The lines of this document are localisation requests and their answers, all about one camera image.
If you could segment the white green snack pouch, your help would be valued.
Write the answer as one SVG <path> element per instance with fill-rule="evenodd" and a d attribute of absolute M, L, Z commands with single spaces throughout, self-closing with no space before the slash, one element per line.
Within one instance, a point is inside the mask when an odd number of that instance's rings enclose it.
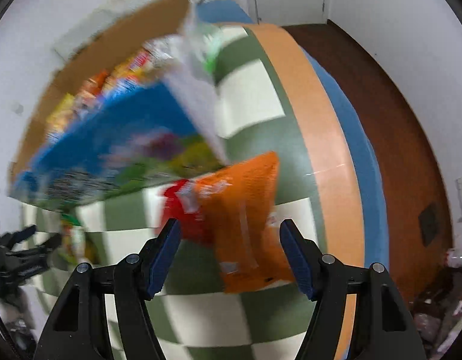
<path fill-rule="evenodd" d="M 71 214 L 61 215 L 62 243 L 60 255 L 70 265 L 88 262 L 100 263 L 98 248 L 81 222 Z"/>

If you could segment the brown cardboard box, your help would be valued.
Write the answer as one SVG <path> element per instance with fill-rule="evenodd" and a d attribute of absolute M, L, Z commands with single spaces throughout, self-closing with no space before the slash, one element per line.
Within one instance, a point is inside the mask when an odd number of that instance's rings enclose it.
<path fill-rule="evenodd" d="M 19 202 L 62 211 L 213 172 L 220 30 L 193 0 L 119 19 L 55 74 L 10 169 Z"/>

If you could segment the blue bed sheet mattress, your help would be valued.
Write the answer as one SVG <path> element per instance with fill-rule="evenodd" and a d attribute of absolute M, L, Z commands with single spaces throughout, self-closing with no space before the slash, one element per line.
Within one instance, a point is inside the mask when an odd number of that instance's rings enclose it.
<path fill-rule="evenodd" d="M 372 145 L 354 108 L 336 80 L 304 50 L 292 51 L 292 37 L 281 28 L 253 24 L 231 1 L 214 1 L 198 8 L 202 20 L 217 24 L 241 24 L 244 33 L 228 46 L 230 65 L 218 68 L 226 82 L 245 63 L 260 58 L 279 95 L 249 102 L 234 95 L 217 111 L 217 128 L 226 140 L 228 155 L 243 160 L 267 150 L 278 152 L 281 162 L 277 213 L 291 218 L 303 236 L 344 263 L 368 266 L 389 261 L 389 234 L 379 166 Z M 300 87 L 314 87 L 317 97 L 295 100 L 286 83 L 277 79 L 283 66 L 279 55 L 289 60 L 288 77 Z M 328 99 L 336 115 L 349 155 L 347 160 L 330 160 L 335 147 L 326 143 L 316 154 L 304 146 L 315 126 L 317 105 Z"/>

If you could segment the white wall switch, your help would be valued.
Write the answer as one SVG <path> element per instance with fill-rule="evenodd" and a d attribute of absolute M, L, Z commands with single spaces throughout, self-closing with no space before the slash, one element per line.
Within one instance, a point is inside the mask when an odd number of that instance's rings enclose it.
<path fill-rule="evenodd" d="M 23 114 L 24 107 L 20 102 L 13 102 L 11 110 L 14 114 L 20 116 Z"/>

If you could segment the red small snack packet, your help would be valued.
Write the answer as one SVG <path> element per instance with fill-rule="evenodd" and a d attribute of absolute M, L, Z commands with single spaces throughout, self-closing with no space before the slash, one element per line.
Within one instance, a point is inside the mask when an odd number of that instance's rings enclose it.
<path fill-rule="evenodd" d="M 162 192 L 164 208 L 161 227 L 169 219 L 176 219 L 184 240 L 211 248 L 214 236 L 204 220 L 194 186 L 193 180 L 181 179 Z"/>

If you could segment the orange snack bag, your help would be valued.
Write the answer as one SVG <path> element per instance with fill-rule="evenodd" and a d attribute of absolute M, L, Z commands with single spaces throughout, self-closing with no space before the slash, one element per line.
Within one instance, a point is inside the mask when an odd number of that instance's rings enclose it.
<path fill-rule="evenodd" d="M 275 195 L 280 161 L 273 151 L 223 168 L 195 182 L 194 191 L 224 291 L 244 293 L 294 274 L 280 244 Z"/>

